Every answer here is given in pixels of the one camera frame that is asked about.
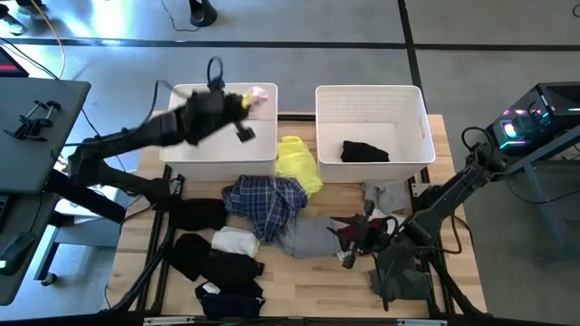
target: wooden tabletop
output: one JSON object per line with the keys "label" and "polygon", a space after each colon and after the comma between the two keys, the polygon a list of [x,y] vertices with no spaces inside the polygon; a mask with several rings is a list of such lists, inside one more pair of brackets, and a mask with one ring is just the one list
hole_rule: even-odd
{"label": "wooden tabletop", "polygon": [[[455,174],[450,156],[445,125],[440,115],[429,116],[430,129],[434,138],[436,161],[430,165],[431,182],[443,184]],[[278,137],[298,136],[311,149],[316,158],[315,129],[313,122],[278,122]],[[149,147],[141,151],[137,175],[146,178],[160,177],[164,164],[160,161],[159,148]],[[211,197],[221,198],[221,189],[231,183],[223,182],[186,182],[183,198]],[[131,214],[149,203],[142,199],[127,212]],[[363,189],[360,184],[326,184],[323,189],[312,195],[300,216],[328,217],[351,216],[363,210]],[[465,220],[463,209],[458,209],[457,215]],[[144,213],[124,224],[117,254],[109,281],[108,297],[115,304],[131,287],[140,274],[145,263],[145,256],[153,223],[153,212]],[[251,229],[246,219],[231,216],[229,225]],[[162,239],[167,227],[167,217],[163,221]],[[473,254],[467,230],[458,225],[459,236],[463,245],[463,253],[459,255],[446,254],[449,273],[458,283],[461,290],[471,299],[473,304],[486,310],[486,305],[479,282],[478,268]],[[176,239],[182,234],[176,233]],[[210,240],[213,231],[198,232]],[[441,230],[441,238],[445,248],[457,247],[450,222],[446,221]],[[390,304],[390,309],[382,309],[382,300],[372,293],[370,280],[366,272],[374,268],[371,257],[357,259],[352,270],[342,268],[336,257],[318,257],[310,259],[294,259],[273,246],[263,245],[256,256],[258,262],[266,264],[265,272],[256,278],[264,289],[266,304],[261,316],[307,316],[307,317],[428,317],[425,301],[397,300]],[[153,302],[158,280],[158,272],[151,278],[151,286],[147,307]],[[187,314],[203,315],[203,310],[196,299],[194,289],[205,282],[200,276],[196,282],[191,282],[173,268],[169,268],[165,300],[162,313],[164,315]],[[437,301],[444,310],[439,279],[434,275],[434,285]]]}

